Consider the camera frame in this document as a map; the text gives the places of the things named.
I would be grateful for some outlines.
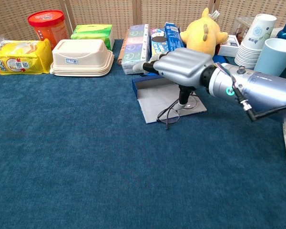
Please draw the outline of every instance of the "yellow snack package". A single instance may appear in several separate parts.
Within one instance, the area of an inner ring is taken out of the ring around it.
[[[49,73],[53,62],[51,44],[44,41],[1,41],[0,74]]]

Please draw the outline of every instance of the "green tissue package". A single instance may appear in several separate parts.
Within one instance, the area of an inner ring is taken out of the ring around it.
[[[112,51],[114,44],[112,25],[77,25],[71,39],[102,39],[107,49]]]

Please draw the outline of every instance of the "white plastic tray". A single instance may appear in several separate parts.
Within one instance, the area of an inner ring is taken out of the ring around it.
[[[100,39],[61,40],[53,53],[55,69],[103,69],[112,54]]]
[[[102,73],[108,70],[108,68],[112,65],[112,58],[114,58],[114,55],[111,52],[111,55],[108,56],[108,59],[105,63],[105,66],[101,69],[88,69],[88,68],[64,68],[64,69],[57,69],[54,67],[54,64],[51,64],[51,71],[53,72],[60,72],[60,73]]]
[[[105,76],[106,74],[109,73],[111,67],[112,67],[112,63],[114,60],[114,56],[112,56],[111,61],[110,61],[110,66],[107,70],[105,70],[102,73],[94,73],[94,72],[78,72],[78,73],[74,73],[74,72],[55,72],[53,69],[50,70],[51,74],[54,74],[56,76],[70,76],[70,77],[101,77],[101,76]]]

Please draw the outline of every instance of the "paper cup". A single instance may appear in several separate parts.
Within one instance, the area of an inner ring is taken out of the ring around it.
[[[235,63],[238,65],[238,66],[244,66],[245,68],[248,68],[248,69],[254,69],[254,64],[251,65],[251,64],[246,64],[246,63],[243,63],[243,62],[239,62],[237,59],[235,59]]]
[[[265,40],[270,38],[276,17],[270,14],[258,14],[254,18],[242,44],[249,49],[261,50]]]
[[[242,55],[238,55],[237,56],[239,59],[242,59],[242,60],[245,60],[245,61],[250,61],[250,62],[257,62],[258,60],[258,57],[255,57],[255,58],[251,58],[251,57],[245,57],[245,56],[242,56]]]
[[[245,62],[247,64],[256,64],[257,60],[248,60],[248,59],[245,59],[245,58],[242,58],[242,57],[237,57],[238,60],[242,61],[242,62]]]
[[[265,42],[254,68],[257,72],[280,76],[286,68],[286,40],[271,38]]]
[[[239,47],[239,50],[243,51],[243,52],[247,52],[247,53],[251,53],[251,54],[256,54],[256,55],[259,55],[261,53],[262,50],[258,50],[258,51],[253,51],[253,50],[250,50],[250,49],[246,49],[244,47]]]
[[[245,53],[245,52],[238,52],[237,53],[239,56],[243,56],[245,58],[248,58],[248,59],[258,59],[259,55],[252,55],[252,54],[249,54],[249,53]]]
[[[246,64],[246,65],[250,65],[250,66],[255,66],[255,64],[256,64],[256,62],[250,62],[250,61],[246,61],[246,60],[244,60],[244,59],[241,59],[241,58],[239,58],[239,57],[235,57],[235,62],[239,62],[239,63],[241,63],[241,64]]]

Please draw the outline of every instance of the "robotic arm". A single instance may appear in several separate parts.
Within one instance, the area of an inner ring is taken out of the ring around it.
[[[154,56],[133,69],[157,73],[178,84],[176,110],[185,107],[192,91],[205,87],[214,97],[241,104],[251,121],[275,114],[271,118],[286,122],[284,78],[227,63],[220,65],[213,62],[211,55],[187,48]]]

